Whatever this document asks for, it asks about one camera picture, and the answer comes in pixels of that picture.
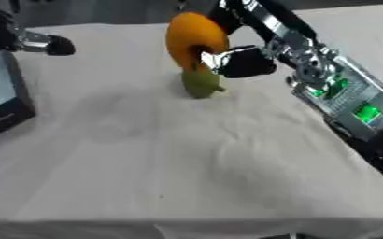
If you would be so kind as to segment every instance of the pear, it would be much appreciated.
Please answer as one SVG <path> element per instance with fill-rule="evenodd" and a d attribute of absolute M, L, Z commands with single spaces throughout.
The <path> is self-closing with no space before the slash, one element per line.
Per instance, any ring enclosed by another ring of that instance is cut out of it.
<path fill-rule="evenodd" d="M 195 99 L 206 99 L 215 91 L 225 91 L 220 86 L 220 76 L 213 74 L 208 69 L 183 71 L 181 77 L 184 89 Z"/>

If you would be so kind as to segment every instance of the silver metal part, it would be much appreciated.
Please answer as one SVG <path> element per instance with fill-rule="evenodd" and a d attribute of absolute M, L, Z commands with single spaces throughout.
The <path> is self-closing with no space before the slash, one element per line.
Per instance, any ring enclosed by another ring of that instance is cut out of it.
<path fill-rule="evenodd" d="M 253 49 L 259 49 L 259 47 L 248 47 L 248 48 L 242 48 L 242 49 L 233 49 L 229 51 L 225 51 L 220 54 L 211 54 L 208 52 L 202 52 L 200 55 L 200 60 L 202 63 L 204 63 L 207 68 L 212 71 L 215 74 L 219 73 L 219 70 L 228 65 L 231 56 L 233 54 L 236 54 L 238 52 L 243 52 L 246 50 L 253 50 Z"/>
<path fill-rule="evenodd" d="M 16 47 L 18 50 L 45 52 L 50 44 L 50 37 L 47 35 L 25 31 L 18 26 L 13 26 L 11 31 L 17 36 Z"/>
<path fill-rule="evenodd" d="M 347 57 L 335 56 L 333 63 L 343 69 L 334 75 L 344 81 L 344 87 L 337 86 L 339 91 L 330 92 L 333 87 L 330 86 L 318 93 L 298 83 L 293 85 L 293 94 L 318 110 L 342 133 L 368 141 L 383 130 L 383 84 Z M 357 114 L 365 106 L 375 108 L 378 113 L 368 120 L 361 119 Z"/>

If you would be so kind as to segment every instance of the table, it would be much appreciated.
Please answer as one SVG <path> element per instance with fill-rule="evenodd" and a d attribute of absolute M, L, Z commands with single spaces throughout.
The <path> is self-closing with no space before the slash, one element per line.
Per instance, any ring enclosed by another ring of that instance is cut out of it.
<path fill-rule="evenodd" d="M 383 79 L 383 6 L 298 14 Z M 0 135 L 0 238 L 383 235 L 383 176 L 290 94 L 290 69 L 192 100 L 165 29 L 38 29 L 77 54 L 16 54 L 38 116 Z"/>

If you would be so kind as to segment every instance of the white tablecloth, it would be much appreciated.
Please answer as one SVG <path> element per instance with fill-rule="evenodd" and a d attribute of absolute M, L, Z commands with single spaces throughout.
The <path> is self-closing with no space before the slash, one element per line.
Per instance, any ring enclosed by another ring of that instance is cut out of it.
<path fill-rule="evenodd" d="M 298 13 L 383 80 L 383 6 Z M 77 54 L 16 54 L 38 116 L 0 135 L 0 229 L 134 220 L 166 238 L 383 235 L 383 176 L 291 95 L 290 69 L 225 79 L 226 94 L 192 100 L 165 29 L 40 29 L 72 39 Z M 242 29 L 232 43 L 261 40 Z"/>

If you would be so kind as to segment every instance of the floor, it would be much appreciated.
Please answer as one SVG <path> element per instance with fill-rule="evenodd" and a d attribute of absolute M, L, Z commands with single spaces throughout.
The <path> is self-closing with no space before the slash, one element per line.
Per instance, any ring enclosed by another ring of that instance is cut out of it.
<path fill-rule="evenodd" d="M 177 0 L 39 0 L 22 1 L 17 17 L 24 26 L 81 23 L 143 24 L 168 22 L 177 14 Z M 187 0 L 187 10 L 207 13 L 218 0 Z M 278 0 L 292 9 L 383 4 L 383 0 Z M 8 9 L 8 0 L 0 0 Z"/>

